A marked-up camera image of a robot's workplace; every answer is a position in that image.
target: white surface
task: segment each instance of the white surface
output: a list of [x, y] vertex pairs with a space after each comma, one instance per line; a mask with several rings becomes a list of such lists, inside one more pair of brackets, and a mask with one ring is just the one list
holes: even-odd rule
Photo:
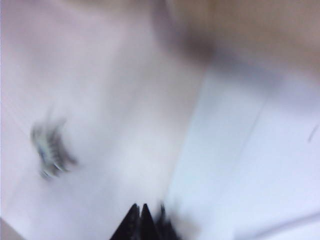
[[[133, 203], [154, 212], [204, 67], [159, 46], [148, 5], [112, 14], [55, 0], [1, 7], [1, 217], [28, 240], [98, 240]], [[79, 166], [46, 182], [29, 134], [52, 104]]]
[[[319, 82], [223, 54], [211, 66], [166, 198], [197, 229], [189, 239], [249, 239], [309, 214], [319, 225]], [[320, 239], [308, 224], [278, 234]]]
[[[217, 53], [191, 118], [205, 67], [158, 46], [148, 6], [1, 4], [1, 217], [26, 239], [108, 239], [132, 203], [154, 212], [166, 193], [198, 240], [319, 212], [316, 81]], [[51, 104], [79, 166], [46, 182], [29, 132]], [[267, 239], [318, 240], [319, 222]]]

